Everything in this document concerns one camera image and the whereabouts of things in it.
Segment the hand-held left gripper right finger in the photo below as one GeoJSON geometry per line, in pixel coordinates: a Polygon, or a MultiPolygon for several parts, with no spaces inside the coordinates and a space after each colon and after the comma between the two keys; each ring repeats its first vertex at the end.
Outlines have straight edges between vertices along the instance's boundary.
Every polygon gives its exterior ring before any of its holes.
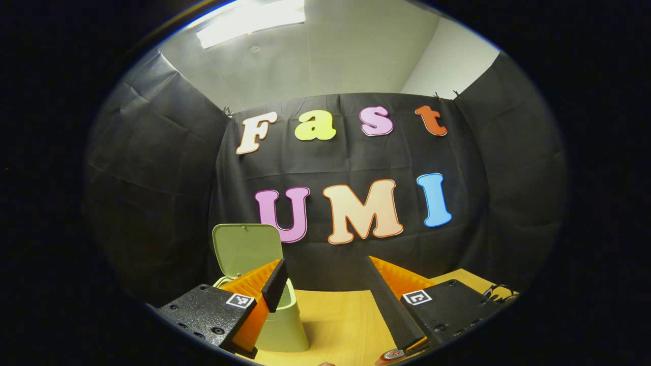
{"type": "Polygon", "coordinates": [[[436,283],[373,256],[365,263],[368,289],[405,356],[441,348],[504,308],[496,285],[481,293],[457,279],[436,283]]]}

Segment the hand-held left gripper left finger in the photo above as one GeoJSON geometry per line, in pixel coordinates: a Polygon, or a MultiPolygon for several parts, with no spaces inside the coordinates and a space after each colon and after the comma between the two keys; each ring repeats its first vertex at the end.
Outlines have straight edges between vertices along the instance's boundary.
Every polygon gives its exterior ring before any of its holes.
{"type": "Polygon", "coordinates": [[[288,273],[277,259],[220,286],[201,284],[156,308],[174,329],[215,350],[254,359],[256,343],[281,300],[288,273]]]}

